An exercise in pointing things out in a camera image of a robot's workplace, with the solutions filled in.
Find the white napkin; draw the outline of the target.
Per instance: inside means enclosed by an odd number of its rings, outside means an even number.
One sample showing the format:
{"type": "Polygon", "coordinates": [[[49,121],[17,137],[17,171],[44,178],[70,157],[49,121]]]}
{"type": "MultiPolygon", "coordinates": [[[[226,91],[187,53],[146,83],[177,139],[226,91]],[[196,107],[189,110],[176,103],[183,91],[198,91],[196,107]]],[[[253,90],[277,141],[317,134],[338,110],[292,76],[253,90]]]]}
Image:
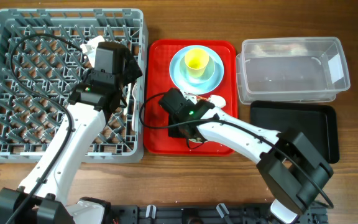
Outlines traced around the white napkin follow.
{"type": "Polygon", "coordinates": [[[215,107],[223,108],[226,106],[226,100],[222,96],[211,95],[208,100],[210,103],[214,104],[215,107]]]}

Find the white plastic fork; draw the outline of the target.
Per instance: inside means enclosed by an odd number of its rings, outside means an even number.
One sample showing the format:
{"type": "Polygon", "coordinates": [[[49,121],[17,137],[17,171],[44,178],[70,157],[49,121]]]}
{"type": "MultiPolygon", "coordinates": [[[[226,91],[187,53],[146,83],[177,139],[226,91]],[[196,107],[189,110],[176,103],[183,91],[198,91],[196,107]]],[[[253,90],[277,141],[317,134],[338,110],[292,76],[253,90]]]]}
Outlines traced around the white plastic fork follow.
{"type": "Polygon", "coordinates": [[[130,95],[130,94],[132,93],[132,83],[129,83],[129,84],[127,85],[126,92],[127,92],[128,95],[130,95]]]}

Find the red snack wrapper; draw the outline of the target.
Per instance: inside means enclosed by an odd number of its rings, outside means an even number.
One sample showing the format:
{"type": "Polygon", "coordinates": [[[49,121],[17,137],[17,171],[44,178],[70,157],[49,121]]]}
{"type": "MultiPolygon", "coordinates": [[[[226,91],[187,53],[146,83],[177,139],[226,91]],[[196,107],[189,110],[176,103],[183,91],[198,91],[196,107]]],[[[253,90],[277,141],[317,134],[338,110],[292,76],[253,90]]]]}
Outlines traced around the red snack wrapper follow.
{"type": "Polygon", "coordinates": [[[203,101],[210,102],[210,99],[209,99],[209,98],[205,98],[205,97],[202,97],[202,96],[197,96],[196,99],[197,99],[197,101],[203,100],[203,101]]]}

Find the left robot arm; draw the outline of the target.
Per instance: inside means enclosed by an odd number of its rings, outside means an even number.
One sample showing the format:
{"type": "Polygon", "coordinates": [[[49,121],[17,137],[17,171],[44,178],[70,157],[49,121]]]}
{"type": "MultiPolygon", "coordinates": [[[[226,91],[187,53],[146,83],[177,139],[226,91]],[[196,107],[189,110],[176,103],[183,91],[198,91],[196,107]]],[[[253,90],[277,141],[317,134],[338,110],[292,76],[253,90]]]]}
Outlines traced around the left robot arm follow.
{"type": "Polygon", "coordinates": [[[0,223],[111,223],[111,204],[83,197],[67,205],[74,176],[111,115],[126,107],[123,88],[142,76],[124,45],[100,42],[86,78],[70,92],[58,132],[15,190],[0,191],[0,223]]]}

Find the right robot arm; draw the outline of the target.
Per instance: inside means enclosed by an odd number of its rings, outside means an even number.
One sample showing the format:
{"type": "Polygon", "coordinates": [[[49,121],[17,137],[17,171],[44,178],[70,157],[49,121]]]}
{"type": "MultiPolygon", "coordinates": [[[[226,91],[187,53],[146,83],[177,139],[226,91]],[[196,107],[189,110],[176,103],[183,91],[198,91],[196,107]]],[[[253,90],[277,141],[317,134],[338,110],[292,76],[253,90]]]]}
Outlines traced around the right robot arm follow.
{"type": "Polygon", "coordinates": [[[293,223],[319,195],[333,206],[323,187],[334,171],[303,133],[253,126],[216,103],[191,100],[176,88],[158,103],[187,138],[220,143],[253,161],[275,197],[270,212],[278,221],[293,223]]]}

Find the grey dishwasher rack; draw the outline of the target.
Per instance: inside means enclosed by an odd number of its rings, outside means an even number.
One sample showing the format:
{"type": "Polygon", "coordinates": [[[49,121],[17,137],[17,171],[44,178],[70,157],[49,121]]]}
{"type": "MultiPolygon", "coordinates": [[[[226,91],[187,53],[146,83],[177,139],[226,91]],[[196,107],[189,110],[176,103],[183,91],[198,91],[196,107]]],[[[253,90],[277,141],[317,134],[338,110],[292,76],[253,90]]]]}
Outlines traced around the grey dishwasher rack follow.
{"type": "Polygon", "coordinates": [[[140,9],[0,10],[0,163],[40,160],[58,131],[71,90],[91,68],[81,44],[103,36],[146,68],[140,9]]]}

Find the red plastic tray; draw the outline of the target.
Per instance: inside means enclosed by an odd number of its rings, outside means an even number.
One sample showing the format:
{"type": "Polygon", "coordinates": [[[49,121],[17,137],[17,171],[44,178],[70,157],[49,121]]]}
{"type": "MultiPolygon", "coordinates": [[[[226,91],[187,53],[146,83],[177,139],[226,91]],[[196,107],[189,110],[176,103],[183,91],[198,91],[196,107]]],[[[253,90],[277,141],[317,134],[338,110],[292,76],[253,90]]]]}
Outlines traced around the red plastic tray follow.
{"type": "MultiPolygon", "coordinates": [[[[236,83],[236,50],[225,40],[191,40],[191,39],[160,39],[149,49],[145,98],[166,92],[175,85],[169,74],[169,65],[174,55],[189,45],[202,45],[214,50],[224,65],[222,82],[211,93],[222,96],[226,100],[223,111],[238,117],[238,96],[236,83]]],[[[144,147],[154,154],[185,155],[185,156],[228,156],[233,150],[216,142],[203,145],[191,142],[186,145],[184,138],[171,138],[167,129],[144,129],[144,147]]]]}

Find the light blue plate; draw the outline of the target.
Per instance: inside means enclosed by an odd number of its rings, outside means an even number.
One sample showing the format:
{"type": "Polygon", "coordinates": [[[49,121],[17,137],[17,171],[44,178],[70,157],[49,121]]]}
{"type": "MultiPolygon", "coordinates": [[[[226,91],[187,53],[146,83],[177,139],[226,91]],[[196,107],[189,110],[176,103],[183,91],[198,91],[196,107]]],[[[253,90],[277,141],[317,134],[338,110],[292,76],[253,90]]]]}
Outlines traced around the light blue plate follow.
{"type": "Polygon", "coordinates": [[[182,48],[179,50],[171,59],[170,66],[169,66],[169,74],[172,82],[175,84],[177,88],[180,90],[183,90],[187,93],[193,93],[196,95],[202,95],[205,93],[209,93],[213,91],[215,88],[218,87],[220,82],[223,80],[224,76],[224,65],[223,61],[219,57],[219,55],[213,51],[212,49],[202,46],[202,45],[191,45],[182,48]],[[201,48],[207,51],[209,56],[213,59],[215,64],[215,71],[213,76],[210,80],[208,80],[206,83],[198,84],[198,85],[192,85],[188,83],[184,77],[182,76],[180,72],[180,61],[181,59],[185,59],[185,54],[187,51],[193,48],[201,48]]]}

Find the small green bowl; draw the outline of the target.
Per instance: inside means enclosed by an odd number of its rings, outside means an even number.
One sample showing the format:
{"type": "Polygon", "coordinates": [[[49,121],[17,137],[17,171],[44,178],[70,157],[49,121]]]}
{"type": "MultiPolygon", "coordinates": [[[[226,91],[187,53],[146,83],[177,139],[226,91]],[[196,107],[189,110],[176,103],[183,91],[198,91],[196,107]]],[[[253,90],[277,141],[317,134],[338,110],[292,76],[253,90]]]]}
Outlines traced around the small green bowl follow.
{"type": "Polygon", "coordinates": [[[190,75],[189,71],[187,70],[187,66],[185,64],[185,59],[181,59],[181,61],[180,61],[180,72],[181,72],[182,76],[184,77],[184,79],[192,85],[206,83],[208,80],[211,79],[211,77],[214,74],[214,71],[215,71],[215,64],[211,57],[209,57],[209,62],[207,64],[203,74],[198,78],[194,78],[190,75]]]}

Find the yellow plastic cup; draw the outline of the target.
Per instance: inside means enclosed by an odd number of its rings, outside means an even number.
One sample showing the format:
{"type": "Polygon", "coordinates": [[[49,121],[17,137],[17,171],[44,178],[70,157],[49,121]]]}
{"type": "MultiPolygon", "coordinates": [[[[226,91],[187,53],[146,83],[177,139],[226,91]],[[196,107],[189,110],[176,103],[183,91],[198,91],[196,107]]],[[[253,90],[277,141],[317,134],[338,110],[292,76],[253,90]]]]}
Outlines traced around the yellow plastic cup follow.
{"type": "Polygon", "coordinates": [[[185,54],[185,65],[189,76],[199,78],[209,63],[209,54],[201,48],[193,48],[185,54]]]}

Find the clear plastic bin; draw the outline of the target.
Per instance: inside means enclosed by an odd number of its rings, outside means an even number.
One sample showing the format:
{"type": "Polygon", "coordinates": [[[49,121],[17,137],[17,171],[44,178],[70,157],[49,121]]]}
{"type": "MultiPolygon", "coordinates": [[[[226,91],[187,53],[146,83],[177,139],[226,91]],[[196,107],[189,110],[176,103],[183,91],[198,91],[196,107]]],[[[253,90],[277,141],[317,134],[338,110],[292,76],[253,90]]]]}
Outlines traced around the clear plastic bin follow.
{"type": "Polygon", "coordinates": [[[337,37],[247,39],[236,56],[237,90],[254,101],[330,102],[351,87],[337,37]]]}

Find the black tray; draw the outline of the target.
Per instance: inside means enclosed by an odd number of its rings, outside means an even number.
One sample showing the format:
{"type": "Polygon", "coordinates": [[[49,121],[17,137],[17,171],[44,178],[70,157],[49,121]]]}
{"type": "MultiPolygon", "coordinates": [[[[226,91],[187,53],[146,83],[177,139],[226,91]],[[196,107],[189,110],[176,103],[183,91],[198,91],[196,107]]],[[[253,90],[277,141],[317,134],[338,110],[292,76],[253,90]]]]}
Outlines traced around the black tray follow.
{"type": "Polygon", "coordinates": [[[330,163],[340,160],[336,112],[328,105],[255,101],[250,123],[264,129],[301,131],[330,163]]]}

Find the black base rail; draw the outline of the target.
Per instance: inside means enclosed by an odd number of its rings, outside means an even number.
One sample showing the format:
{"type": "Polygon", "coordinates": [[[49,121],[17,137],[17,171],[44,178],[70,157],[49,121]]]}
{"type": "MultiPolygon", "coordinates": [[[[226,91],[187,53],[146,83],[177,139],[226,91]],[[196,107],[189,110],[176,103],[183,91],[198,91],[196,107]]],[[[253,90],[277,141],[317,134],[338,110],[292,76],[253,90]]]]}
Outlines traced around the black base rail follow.
{"type": "Polygon", "coordinates": [[[269,203],[247,203],[241,206],[113,205],[109,214],[112,224],[176,223],[280,223],[270,211],[269,203]]]}

